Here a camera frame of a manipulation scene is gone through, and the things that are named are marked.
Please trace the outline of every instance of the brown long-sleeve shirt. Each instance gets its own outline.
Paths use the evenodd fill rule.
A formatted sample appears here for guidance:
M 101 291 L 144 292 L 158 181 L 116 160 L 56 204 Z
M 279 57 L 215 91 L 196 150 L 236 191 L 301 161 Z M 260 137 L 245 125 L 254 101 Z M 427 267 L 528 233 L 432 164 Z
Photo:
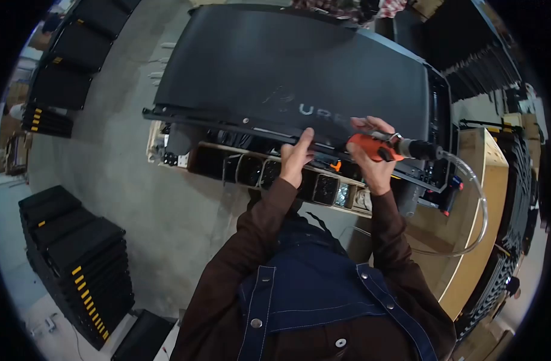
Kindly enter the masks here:
M 245 325 L 237 288 L 276 250 L 276 237 L 297 190 L 278 178 L 269 192 L 237 220 L 237 232 L 207 264 L 182 321 L 171 361 L 236 360 Z M 456 341 L 452 320 L 410 259 L 405 222 L 392 192 L 372 197 L 374 267 L 398 304 L 426 331 L 440 360 Z M 336 341 L 346 340 L 339 349 Z M 363 316 L 267 336 L 262 360 L 418 360 L 405 332 L 388 316 Z

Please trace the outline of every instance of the treadmill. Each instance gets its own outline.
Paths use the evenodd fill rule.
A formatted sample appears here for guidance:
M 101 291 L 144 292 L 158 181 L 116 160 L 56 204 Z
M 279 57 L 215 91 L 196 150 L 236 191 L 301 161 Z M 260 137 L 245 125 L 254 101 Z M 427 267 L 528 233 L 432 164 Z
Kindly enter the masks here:
M 281 144 L 312 127 L 317 153 L 351 162 L 349 118 L 375 116 L 450 151 L 446 79 L 395 42 L 349 26 L 271 5 L 196 8 L 143 117 Z M 448 171 L 443 159 L 405 159 L 393 175 L 441 192 Z

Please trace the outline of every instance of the sleeve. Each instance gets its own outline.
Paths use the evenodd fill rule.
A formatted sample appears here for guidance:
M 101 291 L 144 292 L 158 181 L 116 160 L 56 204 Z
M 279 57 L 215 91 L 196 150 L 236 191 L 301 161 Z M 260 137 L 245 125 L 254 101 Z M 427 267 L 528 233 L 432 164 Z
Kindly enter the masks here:
M 237 220 L 237 231 L 207 264 L 179 329 L 174 360 L 194 359 L 216 323 L 237 301 L 243 279 L 265 264 L 276 249 L 276 236 L 297 195 L 278 178 L 262 199 Z
M 411 259 L 412 249 L 404 236 L 406 223 L 393 193 L 371 200 L 374 268 L 410 296 L 399 299 L 399 304 L 422 325 L 438 359 L 446 360 L 456 342 L 454 324 L 432 294 L 420 266 Z

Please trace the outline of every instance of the white stitching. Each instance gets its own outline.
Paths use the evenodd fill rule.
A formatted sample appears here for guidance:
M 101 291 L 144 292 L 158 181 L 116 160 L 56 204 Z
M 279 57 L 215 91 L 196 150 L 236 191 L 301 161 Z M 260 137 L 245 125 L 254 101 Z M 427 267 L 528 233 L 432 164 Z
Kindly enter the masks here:
M 257 358 L 258 360 L 262 359 L 263 345 L 266 343 L 267 322 L 270 318 L 270 305 L 272 304 L 272 292 L 274 290 L 274 283 L 275 283 L 275 280 L 276 280 L 276 267 L 266 267 L 266 268 L 273 268 L 273 270 L 272 270 L 272 287 L 270 288 L 270 301 L 267 304 L 266 326 L 263 328 L 262 349 L 259 350 L 259 357 Z
M 242 354 L 243 350 L 243 344 L 245 343 L 245 335 L 247 335 L 247 328 L 250 324 L 250 314 L 251 314 L 251 301 L 254 300 L 254 293 L 255 289 L 257 288 L 257 280 L 259 279 L 259 271 L 257 272 L 257 276 L 255 278 L 255 286 L 253 292 L 251 292 L 251 298 L 250 298 L 250 307 L 247 308 L 247 321 L 245 322 L 245 332 L 243 333 L 243 341 L 242 346 L 240 347 L 240 352 L 237 354 L 237 359 L 239 360 L 239 356 Z
M 380 286 L 374 281 L 373 278 L 370 278 L 370 279 L 372 280 L 372 282 L 373 282 L 375 285 L 377 285 L 378 287 L 380 287 Z M 408 315 L 408 317 L 410 317 L 414 322 L 416 322 L 416 324 L 418 325 L 418 327 L 419 327 L 422 331 L 424 331 L 424 334 L 426 335 L 426 338 L 428 339 L 428 343 L 430 344 L 430 347 L 432 348 L 432 352 L 434 352 L 434 355 L 436 355 L 436 351 L 434 350 L 434 346 L 432 346 L 432 342 L 430 341 L 430 337 L 428 337 L 428 334 L 426 333 L 426 330 L 422 327 L 422 325 L 421 325 L 418 321 L 416 321 L 416 319 L 415 319 L 414 317 L 410 316 L 410 314 L 408 314 L 408 313 L 406 312 L 406 310 L 403 309 L 403 308 L 398 304 L 398 302 L 396 302 L 396 301 L 394 300 L 394 297 L 392 297 L 392 300 L 394 301 L 394 303 L 395 303 L 398 307 L 400 307 L 400 309 L 401 309 L 406 315 Z
M 366 283 L 364 282 L 364 280 L 361 279 L 361 278 L 360 278 L 360 280 L 362 281 L 362 283 L 364 284 L 364 286 L 368 289 L 368 291 L 370 291 L 372 294 L 374 294 L 374 293 L 372 292 L 372 290 L 371 290 L 370 288 L 368 288 L 368 286 L 366 285 Z M 394 299 L 394 298 L 392 297 L 392 295 L 390 295 L 390 294 L 384 292 L 383 289 L 380 287 L 380 285 L 378 285 L 378 284 L 376 283 L 376 281 L 374 281 L 373 278 L 370 277 L 370 280 L 380 289 L 380 291 L 381 291 L 382 293 L 385 293 L 385 294 L 389 295 L 389 296 L 392 298 L 392 300 Z M 432 342 L 430 341 L 430 337 L 428 337 L 428 334 L 426 333 L 426 331 L 424 330 L 424 328 L 422 327 L 422 325 L 420 325 L 420 323 L 418 323 L 418 321 L 416 321 L 416 320 L 415 320 L 413 317 L 411 317 L 402 307 L 400 307 L 399 304 L 397 304 L 395 301 L 394 301 L 394 303 L 395 303 L 396 306 L 398 306 L 398 307 L 399 307 L 408 317 L 410 317 L 414 322 L 416 322 L 416 324 L 418 325 L 418 327 L 419 327 L 422 331 L 424 331 L 424 335 L 426 335 L 426 338 L 428 339 L 428 343 L 430 344 L 430 347 L 431 347 L 431 349 L 432 349 L 432 352 L 434 352 L 434 356 L 435 356 L 436 359 L 437 359 L 438 357 L 436 356 L 436 351 L 434 350 L 434 346 L 432 346 Z M 394 320 L 395 320 L 396 322 L 398 322 L 398 323 L 400 324 L 400 326 L 402 326 L 402 328 L 408 333 L 408 335 L 410 335 L 410 337 L 412 338 L 412 341 L 414 341 L 414 343 L 416 344 L 416 348 L 418 349 L 418 355 L 419 355 L 420 358 L 422 359 L 422 355 L 420 354 L 420 346 L 417 344 L 416 340 L 414 339 L 414 336 L 412 336 L 412 334 L 404 327 L 404 325 L 402 325 L 402 324 L 400 323 L 400 321 L 398 321 L 398 319 L 397 319 L 396 317 L 393 317 L 393 318 L 394 318 Z
M 350 305 L 353 305 L 353 304 L 358 304 L 358 303 L 361 303 L 361 304 L 364 304 L 366 306 L 377 306 L 376 304 L 367 304 L 367 303 L 364 303 L 364 302 L 354 302 L 354 303 L 348 303 L 348 304 L 344 304 L 342 306 L 336 306 L 336 307 L 327 307 L 327 308 L 316 308 L 315 310 L 285 310 L 285 311 L 276 311 L 274 313 L 272 313 L 272 315 L 274 314 L 279 314 L 279 313 L 283 313 L 283 312 L 312 312 L 312 311 L 323 311 L 323 310 L 331 310 L 333 308 L 340 308 L 340 307 L 345 307 L 345 306 L 350 306 Z
M 300 328 L 300 327 L 312 327 L 312 326 L 325 325 L 325 324 L 327 324 L 327 323 L 332 323 L 332 322 L 337 322 L 337 321 L 344 321 L 344 320 L 346 320 L 346 319 L 351 319 L 351 318 L 359 317 L 359 316 L 363 316 L 363 315 L 380 316 L 380 315 L 384 315 L 384 314 L 374 314 L 374 313 L 371 313 L 371 312 L 366 312 L 366 313 L 363 313 L 363 314 L 359 314 L 359 315 L 357 315 L 357 316 L 350 316 L 350 317 L 346 317 L 346 318 L 335 319 L 335 320 L 333 320 L 333 321 L 326 321 L 326 322 L 321 322 L 321 323 L 314 323 L 313 325 L 302 325 L 302 326 L 287 327 L 287 328 L 283 328 L 283 329 L 273 330 L 273 331 L 270 331 L 270 332 L 278 332 L 278 331 L 283 331 L 283 330 L 296 329 L 296 328 Z
M 240 283 L 240 288 L 242 289 L 243 304 L 246 305 L 247 302 L 245 301 L 245 292 L 243 291 L 243 284 L 241 283 Z

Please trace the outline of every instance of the hand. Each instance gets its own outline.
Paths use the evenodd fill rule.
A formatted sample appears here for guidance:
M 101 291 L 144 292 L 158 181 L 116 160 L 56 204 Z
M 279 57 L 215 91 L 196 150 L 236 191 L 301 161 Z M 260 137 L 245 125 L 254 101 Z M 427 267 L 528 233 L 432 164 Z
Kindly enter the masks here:
M 351 118 L 351 123 L 352 126 L 359 131 L 372 131 L 377 129 L 387 133 L 396 132 L 393 126 L 380 118 Z M 364 149 L 355 143 L 348 143 L 346 149 L 360 166 L 362 175 L 373 195 L 381 196 L 390 191 L 390 177 L 392 176 L 396 162 L 374 162 L 366 152 L 364 152 Z
M 281 147 L 280 178 L 298 189 L 301 185 L 301 169 L 314 159 L 314 153 L 308 150 L 314 139 L 314 130 L 307 128 L 295 146 L 284 144 Z

